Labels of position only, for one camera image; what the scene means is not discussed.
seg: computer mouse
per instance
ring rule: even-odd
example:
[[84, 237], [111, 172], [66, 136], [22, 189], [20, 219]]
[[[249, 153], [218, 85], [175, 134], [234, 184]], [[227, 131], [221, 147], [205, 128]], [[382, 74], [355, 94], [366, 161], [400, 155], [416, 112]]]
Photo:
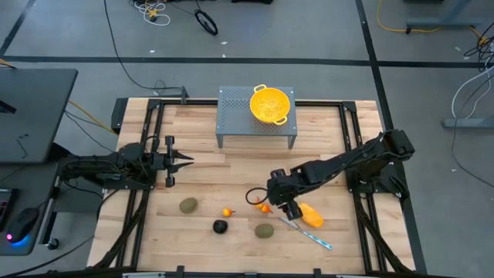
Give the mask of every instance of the computer mouse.
[[7, 228], [7, 240], [10, 243], [20, 242], [28, 235], [38, 218], [37, 208], [26, 208], [10, 222]]

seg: small orange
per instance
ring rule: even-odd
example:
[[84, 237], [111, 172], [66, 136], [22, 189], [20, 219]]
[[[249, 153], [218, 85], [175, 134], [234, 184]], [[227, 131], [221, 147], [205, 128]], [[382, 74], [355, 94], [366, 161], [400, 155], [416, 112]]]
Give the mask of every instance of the small orange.
[[269, 213], [269, 212], [272, 212], [272, 211], [271, 211], [271, 208], [268, 205], [262, 205], [261, 212]]
[[224, 208], [223, 209], [223, 216], [224, 217], [230, 217], [232, 216], [233, 211], [230, 208]]

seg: kiwi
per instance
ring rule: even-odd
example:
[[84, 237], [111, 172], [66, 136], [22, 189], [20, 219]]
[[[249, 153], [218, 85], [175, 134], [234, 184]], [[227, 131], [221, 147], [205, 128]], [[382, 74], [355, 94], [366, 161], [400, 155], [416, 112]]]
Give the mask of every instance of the kiwi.
[[255, 236], [260, 239], [267, 239], [275, 233], [275, 229], [271, 224], [261, 224], [255, 228]]
[[198, 200], [196, 198], [186, 198], [180, 202], [180, 211], [183, 213], [191, 213], [198, 207]]

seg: table leg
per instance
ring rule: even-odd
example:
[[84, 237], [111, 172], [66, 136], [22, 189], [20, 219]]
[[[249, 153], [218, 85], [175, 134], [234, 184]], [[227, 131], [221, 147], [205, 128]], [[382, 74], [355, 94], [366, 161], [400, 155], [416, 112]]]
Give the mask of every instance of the table leg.
[[293, 149], [293, 145], [295, 144], [296, 136], [288, 136], [288, 149]]
[[223, 135], [216, 134], [216, 140], [218, 141], [218, 147], [223, 148]]
[[445, 128], [494, 128], [494, 118], [483, 119], [445, 119], [442, 122]]
[[460, 12], [463, 11], [463, 9], [466, 8], [466, 6], [471, 2], [472, 0], [456, 0], [456, 3], [453, 5], [453, 7], [447, 11], [442, 17], [440, 18], [424, 18], [424, 19], [409, 19], [407, 21], [407, 26], [413, 27], [413, 26], [431, 26], [431, 27], [437, 27], [441, 25], [451, 25], [451, 26], [461, 26], [461, 25], [466, 25], [466, 26], [477, 26], [482, 24], [481, 19], [457, 19], [458, 15]]

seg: wire bundle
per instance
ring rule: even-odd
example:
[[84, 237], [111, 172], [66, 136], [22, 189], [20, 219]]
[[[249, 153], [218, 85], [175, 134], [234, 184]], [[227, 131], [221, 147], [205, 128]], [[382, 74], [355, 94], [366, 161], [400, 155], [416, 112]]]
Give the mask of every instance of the wire bundle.
[[[166, 26], [171, 22], [170, 16], [165, 14], [159, 14], [159, 12], [164, 11], [166, 9], [164, 3], [160, 3], [159, 1], [148, 3], [146, 1], [144, 4], [138, 5], [137, 2], [134, 2], [134, 7], [136, 7], [139, 10], [139, 12], [143, 15], [144, 21], [146, 21], [147, 23], [156, 26]], [[166, 17], [168, 19], [168, 22], [164, 24], [159, 24], [151, 21], [152, 18], [158, 18], [158, 17]]]
[[[494, 36], [491, 36], [489, 38], [486, 38], [485, 35], [486, 35], [486, 33], [493, 26], [494, 26], [494, 22], [479, 37], [479, 39], [477, 40], [477, 43], [476, 43], [475, 47], [473, 47], [472, 49], [468, 50], [464, 54], [465, 57], [470, 57], [470, 56], [473, 56], [475, 54], [479, 54], [478, 61], [479, 61], [479, 63], [483, 63], [483, 65], [481, 67], [479, 67], [480, 74], [474, 76], [473, 78], [471, 78], [467, 82], [463, 83], [458, 88], [458, 90], [456, 91], [455, 95], [453, 96], [453, 101], [451, 103], [451, 112], [452, 112], [453, 117], [455, 119], [457, 118], [456, 112], [455, 112], [455, 101], [456, 101], [456, 97], [458, 96], [458, 94], [462, 91], [462, 89], [467, 84], [469, 84], [473, 80], [476, 80], [477, 78], [479, 78], [479, 77], [484, 76], [484, 75], [487, 74], [487, 82], [489, 83], [489, 86], [487, 87], [487, 90], [479, 98], [477, 98], [477, 100], [474, 102], [472, 111], [470, 112], [470, 114], [468, 116], [465, 117], [465, 119], [469, 119], [475, 113], [475, 110], [477, 109], [477, 103], [491, 90], [491, 87], [492, 87], [492, 83], [491, 83], [492, 76], [490, 75], [490, 72], [491, 72], [492, 69], [494, 69], [494, 66], [491, 66], [490, 68], [488, 68], [488, 65], [491, 62], [492, 58], [494, 57], [494, 42], [493, 42], [494, 41]], [[470, 95], [470, 97], [467, 99], [467, 101], [465, 103], [467, 103], [468, 101], [470, 101], [470, 99], [473, 97], [473, 95], [474, 95], [474, 93]]]
[[458, 123], [458, 118], [456, 117], [456, 114], [455, 114], [455, 100], [456, 100], [456, 97], [458, 96], [458, 93], [463, 89], [463, 87], [466, 84], [468, 84], [468, 83], [472, 82], [473, 80], [476, 80], [477, 78], [479, 78], [479, 77], [487, 74], [487, 79], [482, 84], [480, 84], [479, 86], [477, 86], [477, 88], [472, 93], [470, 93], [470, 95], [467, 98], [467, 100], [460, 107], [459, 113], [461, 113], [463, 111], [463, 109], [465, 108], [466, 104], [473, 98], [473, 96], [475, 96], [477, 94], [477, 92], [486, 83], [489, 83], [489, 87], [487, 88], [487, 90], [475, 101], [475, 103], [473, 105], [472, 112], [465, 118], [465, 119], [468, 119], [468, 118], [470, 118], [475, 113], [475, 109], [476, 109], [477, 103], [490, 91], [491, 86], [492, 86], [491, 79], [494, 77], [494, 76], [491, 76], [490, 75], [490, 71], [492, 69], [494, 69], [494, 66], [491, 66], [490, 68], [488, 68], [488, 65], [489, 65], [490, 61], [492, 60], [492, 58], [494, 57], [494, 42], [493, 42], [494, 37], [491, 36], [490, 38], [485, 38], [485, 34], [493, 26], [494, 26], [494, 22], [484, 31], [484, 33], [482, 34], [482, 36], [480, 36], [479, 40], [476, 43], [476, 46], [465, 53], [465, 56], [473, 56], [473, 55], [475, 55], [475, 54], [478, 53], [479, 54], [479, 58], [478, 58], [479, 59], [479, 62], [484, 62], [484, 61], [485, 62], [483, 63], [483, 66], [479, 68], [479, 71], [481, 72], [480, 74], [478, 74], [477, 76], [474, 76], [473, 78], [471, 78], [467, 82], [463, 83], [459, 87], [459, 89], [455, 93], [455, 96], [453, 97], [453, 101], [452, 101], [452, 105], [451, 105], [452, 114], [453, 114], [453, 117], [455, 117], [455, 126], [453, 128], [453, 140], [452, 140], [452, 145], [451, 145], [451, 153], [452, 153], [452, 156], [455, 159], [456, 164], [463, 171], [465, 171], [467, 174], [471, 175], [473, 178], [477, 179], [478, 181], [481, 181], [482, 183], [484, 183], [485, 185], [488, 185], [491, 188], [494, 188], [494, 185], [492, 183], [490, 183], [489, 181], [486, 181], [484, 178], [481, 178], [478, 175], [475, 175], [469, 169], [465, 168], [465, 166], [463, 166], [462, 163], [460, 163], [460, 161], [456, 157], [456, 153], [455, 153], [455, 141], [456, 141], [456, 125]]

